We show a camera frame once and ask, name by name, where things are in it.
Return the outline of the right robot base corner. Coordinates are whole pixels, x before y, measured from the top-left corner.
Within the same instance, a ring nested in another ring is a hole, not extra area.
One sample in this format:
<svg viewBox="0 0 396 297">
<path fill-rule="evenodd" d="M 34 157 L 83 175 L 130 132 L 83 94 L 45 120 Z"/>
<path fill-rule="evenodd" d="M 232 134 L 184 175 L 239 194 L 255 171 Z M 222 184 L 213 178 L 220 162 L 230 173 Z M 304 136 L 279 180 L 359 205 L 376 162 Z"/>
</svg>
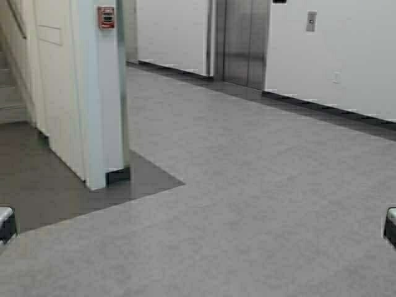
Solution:
<svg viewBox="0 0 396 297">
<path fill-rule="evenodd" d="M 383 231 L 383 237 L 387 239 L 394 248 L 396 247 L 395 211 L 395 207 L 390 207 L 387 209 Z"/>
</svg>

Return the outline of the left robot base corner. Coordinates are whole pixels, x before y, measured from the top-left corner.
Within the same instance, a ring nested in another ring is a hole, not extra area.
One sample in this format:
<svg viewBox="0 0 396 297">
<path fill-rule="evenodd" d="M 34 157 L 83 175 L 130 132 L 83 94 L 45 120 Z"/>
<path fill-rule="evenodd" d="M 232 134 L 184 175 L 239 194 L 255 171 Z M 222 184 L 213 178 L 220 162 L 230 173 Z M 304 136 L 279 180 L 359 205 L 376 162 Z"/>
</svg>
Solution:
<svg viewBox="0 0 396 297">
<path fill-rule="evenodd" d="M 12 207 L 1 207 L 1 244 L 7 244 L 17 235 L 15 210 Z"/>
</svg>

